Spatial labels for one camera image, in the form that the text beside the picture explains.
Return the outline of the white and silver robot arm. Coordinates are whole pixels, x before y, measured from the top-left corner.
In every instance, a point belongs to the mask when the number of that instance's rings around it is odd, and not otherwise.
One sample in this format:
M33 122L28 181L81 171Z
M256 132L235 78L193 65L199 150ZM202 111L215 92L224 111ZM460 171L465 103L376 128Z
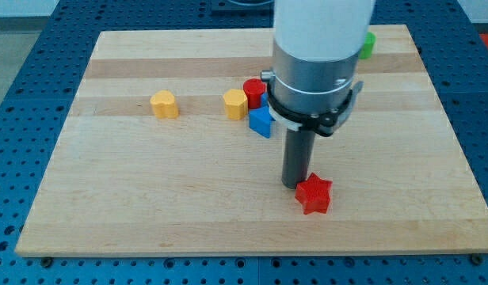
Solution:
M341 105L354 79L374 0L276 0L271 91L303 114Z

